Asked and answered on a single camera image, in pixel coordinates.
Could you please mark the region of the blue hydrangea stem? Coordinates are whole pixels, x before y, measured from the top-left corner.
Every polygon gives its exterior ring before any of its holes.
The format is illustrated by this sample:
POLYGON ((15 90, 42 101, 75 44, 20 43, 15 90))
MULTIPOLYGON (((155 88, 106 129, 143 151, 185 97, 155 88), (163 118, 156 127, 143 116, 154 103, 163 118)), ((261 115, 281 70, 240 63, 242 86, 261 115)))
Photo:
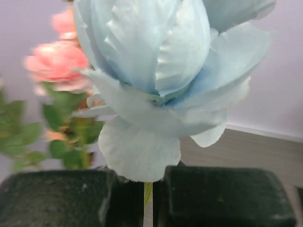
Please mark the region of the blue hydrangea stem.
POLYGON ((88 109, 106 120, 98 145, 107 167, 153 183, 180 162, 179 138, 205 148, 249 91, 271 34, 250 24, 274 0, 76 0, 74 22, 93 83, 88 109))

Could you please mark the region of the pink double rose stem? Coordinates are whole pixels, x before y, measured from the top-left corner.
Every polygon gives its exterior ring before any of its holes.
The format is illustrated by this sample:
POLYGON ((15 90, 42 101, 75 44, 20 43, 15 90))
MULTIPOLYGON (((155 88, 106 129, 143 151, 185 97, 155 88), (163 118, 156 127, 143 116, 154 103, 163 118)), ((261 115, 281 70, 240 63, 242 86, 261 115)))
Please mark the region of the pink double rose stem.
POLYGON ((90 81, 75 68, 85 69, 89 61, 80 47, 77 37, 73 8, 52 16, 52 26, 59 39, 40 44, 33 49, 33 55, 25 57, 24 66, 35 82, 35 92, 46 95, 43 82, 50 82, 55 91, 80 92, 90 86, 90 81))

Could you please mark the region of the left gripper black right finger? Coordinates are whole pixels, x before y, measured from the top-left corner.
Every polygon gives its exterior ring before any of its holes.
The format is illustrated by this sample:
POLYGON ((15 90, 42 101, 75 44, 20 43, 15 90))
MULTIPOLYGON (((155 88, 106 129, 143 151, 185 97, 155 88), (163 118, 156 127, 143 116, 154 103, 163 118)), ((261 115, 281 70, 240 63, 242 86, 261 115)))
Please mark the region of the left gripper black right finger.
POLYGON ((155 227, 294 227, 296 216, 271 171, 168 166, 154 186, 155 227))

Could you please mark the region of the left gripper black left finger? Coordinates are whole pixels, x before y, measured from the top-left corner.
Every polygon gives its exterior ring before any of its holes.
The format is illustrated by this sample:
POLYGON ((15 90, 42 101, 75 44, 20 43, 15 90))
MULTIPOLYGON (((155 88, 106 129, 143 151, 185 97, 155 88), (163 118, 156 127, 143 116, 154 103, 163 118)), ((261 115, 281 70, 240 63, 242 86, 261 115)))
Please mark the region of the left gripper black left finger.
POLYGON ((141 227, 143 184, 109 169, 23 172, 0 185, 3 227, 141 227))

